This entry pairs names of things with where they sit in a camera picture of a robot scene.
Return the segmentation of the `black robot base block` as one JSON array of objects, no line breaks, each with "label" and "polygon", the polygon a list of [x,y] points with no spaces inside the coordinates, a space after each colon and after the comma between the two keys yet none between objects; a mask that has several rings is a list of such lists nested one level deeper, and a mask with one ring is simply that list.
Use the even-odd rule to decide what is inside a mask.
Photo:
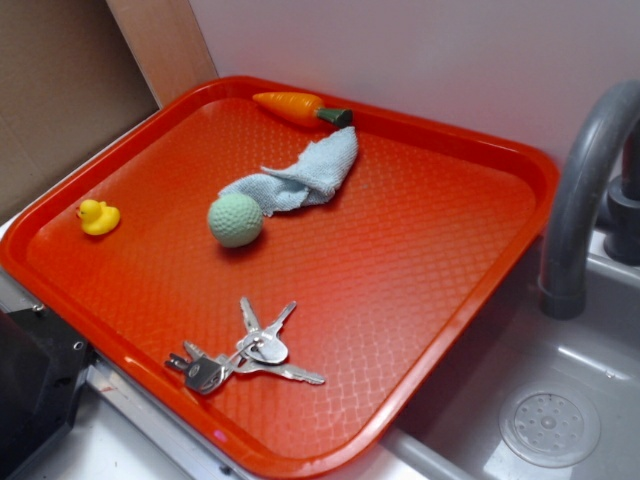
[{"label": "black robot base block", "polygon": [[92,354],[53,310],[1,314],[1,477],[14,479],[75,423]]}]

